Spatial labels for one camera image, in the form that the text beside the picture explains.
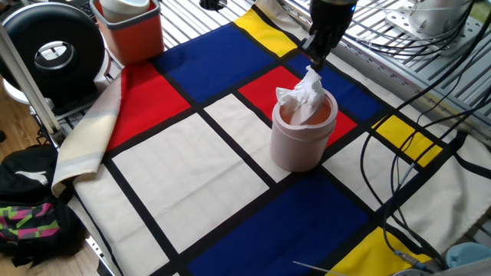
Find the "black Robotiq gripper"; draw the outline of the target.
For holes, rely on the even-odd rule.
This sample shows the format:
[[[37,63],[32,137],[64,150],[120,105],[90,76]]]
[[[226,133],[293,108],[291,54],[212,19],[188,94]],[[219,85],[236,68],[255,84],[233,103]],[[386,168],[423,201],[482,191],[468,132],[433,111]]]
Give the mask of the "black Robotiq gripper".
[[[309,36],[301,42],[302,50],[311,56],[311,68],[320,72],[326,57],[347,30],[358,0],[311,0],[312,25]]]

